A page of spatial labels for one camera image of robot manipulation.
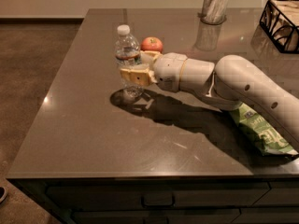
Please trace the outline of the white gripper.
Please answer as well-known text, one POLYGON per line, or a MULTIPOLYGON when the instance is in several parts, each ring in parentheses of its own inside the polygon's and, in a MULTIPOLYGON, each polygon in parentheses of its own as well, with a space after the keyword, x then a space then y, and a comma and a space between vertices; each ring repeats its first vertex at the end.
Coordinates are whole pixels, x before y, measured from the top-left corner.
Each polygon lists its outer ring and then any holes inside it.
POLYGON ((154 50, 142 50, 140 54, 142 64, 121 67, 121 77, 141 87, 157 82, 163 91, 178 92, 180 73, 187 56, 177 53, 162 55, 154 50), (148 63, 154 63, 154 72, 148 63))

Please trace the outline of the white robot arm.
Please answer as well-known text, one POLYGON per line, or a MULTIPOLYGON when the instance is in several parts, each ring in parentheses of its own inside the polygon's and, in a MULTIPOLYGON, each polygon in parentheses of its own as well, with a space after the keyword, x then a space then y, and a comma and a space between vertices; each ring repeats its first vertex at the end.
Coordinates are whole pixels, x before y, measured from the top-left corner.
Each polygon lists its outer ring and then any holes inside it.
POLYGON ((185 91, 221 110, 246 104, 299 150, 299 99, 248 60, 227 55, 211 63, 154 51, 143 52, 141 59, 141 64, 120 68, 124 80, 141 87, 156 84, 164 91, 185 91))

